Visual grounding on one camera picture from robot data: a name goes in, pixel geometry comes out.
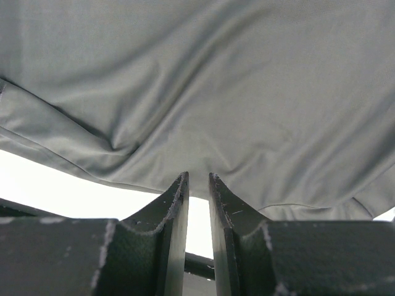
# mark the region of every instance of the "cloth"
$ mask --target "cloth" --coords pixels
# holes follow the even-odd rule
[[[0,0],[0,149],[369,220],[395,206],[394,32],[393,0]]]

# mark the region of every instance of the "gray fabric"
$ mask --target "gray fabric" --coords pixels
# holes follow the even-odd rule
[[[0,149],[273,219],[395,206],[395,1],[0,0]]]

